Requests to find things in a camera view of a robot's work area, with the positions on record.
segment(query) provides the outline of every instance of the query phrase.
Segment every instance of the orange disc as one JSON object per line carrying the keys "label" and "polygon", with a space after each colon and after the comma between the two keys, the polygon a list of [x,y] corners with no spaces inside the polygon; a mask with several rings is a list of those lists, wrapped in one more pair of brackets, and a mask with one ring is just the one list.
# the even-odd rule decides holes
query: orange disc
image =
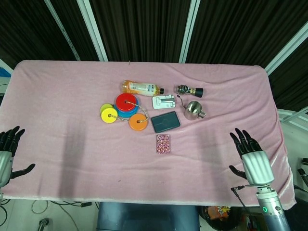
{"label": "orange disc", "polygon": [[139,121],[145,120],[145,119],[146,117],[144,114],[137,113],[129,119],[128,123],[131,129],[135,131],[142,131],[148,126],[148,121],[145,121],[142,123],[140,123]]}

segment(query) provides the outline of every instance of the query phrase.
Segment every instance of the bottle label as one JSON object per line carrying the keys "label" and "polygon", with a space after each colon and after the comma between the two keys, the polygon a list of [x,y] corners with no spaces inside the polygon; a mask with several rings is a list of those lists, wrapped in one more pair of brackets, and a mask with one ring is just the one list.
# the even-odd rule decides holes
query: bottle label
{"label": "bottle label", "polygon": [[149,83],[130,83],[129,88],[147,96],[154,96],[156,92],[156,85]]}

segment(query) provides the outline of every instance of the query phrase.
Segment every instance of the colorful plastic disc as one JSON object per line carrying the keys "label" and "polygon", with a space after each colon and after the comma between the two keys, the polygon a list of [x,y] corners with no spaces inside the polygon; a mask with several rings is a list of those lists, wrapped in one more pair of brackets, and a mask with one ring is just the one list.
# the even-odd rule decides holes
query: colorful plastic disc
{"label": "colorful plastic disc", "polygon": [[145,121],[142,123],[140,123],[139,121],[145,120],[145,119],[146,117],[144,114],[137,113],[129,119],[128,123],[131,129],[135,131],[142,131],[148,126],[148,121]]}
{"label": "colorful plastic disc", "polygon": [[119,115],[119,117],[123,117],[123,118],[130,118],[132,115],[136,114],[136,112],[138,111],[138,106],[135,106],[132,110],[127,111],[127,112],[123,112],[121,110],[119,110],[116,105],[115,105],[115,109]]}
{"label": "colorful plastic disc", "polygon": [[127,103],[127,101],[134,103],[134,104],[136,104],[137,102],[136,97],[133,96],[132,94],[123,93],[117,97],[115,101],[116,107],[123,112],[132,110],[135,107],[135,105],[131,103]]}
{"label": "colorful plastic disc", "polygon": [[116,118],[112,117],[112,115],[117,117],[117,111],[113,107],[109,107],[102,111],[101,117],[105,123],[111,124],[116,121]]}
{"label": "colorful plastic disc", "polygon": [[113,107],[110,103],[105,103],[100,108],[100,114],[102,114],[103,110],[109,107]]}

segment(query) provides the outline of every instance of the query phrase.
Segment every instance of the blue disc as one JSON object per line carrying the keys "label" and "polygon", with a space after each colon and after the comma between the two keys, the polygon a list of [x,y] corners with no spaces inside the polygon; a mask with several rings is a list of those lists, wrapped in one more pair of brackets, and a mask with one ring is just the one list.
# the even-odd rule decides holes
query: blue disc
{"label": "blue disc", "polygon": [[132,117],[134,114],[136,114],[136,112],[138,111],[138,106],[135,106],[133,109],[131,109],[128,112],[123,112],[120,109],[118,109],[116,107],[116,105],[114,105],[114,108],[116,109],[119,117],[123,117],[123,118],[130,118]]}

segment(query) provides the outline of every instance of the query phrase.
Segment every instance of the orange juice bottle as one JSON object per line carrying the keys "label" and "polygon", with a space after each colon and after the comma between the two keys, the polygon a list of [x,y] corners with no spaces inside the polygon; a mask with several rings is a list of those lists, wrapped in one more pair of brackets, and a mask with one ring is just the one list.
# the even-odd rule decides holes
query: orange juice bottle
{"label": "orange juice bottle", "polygon": [[122,84],[122,91],[130,94],[156,96],[159,94],[164,94],[165,90],[152,83],[137,83],[134,81],[125,80]]}

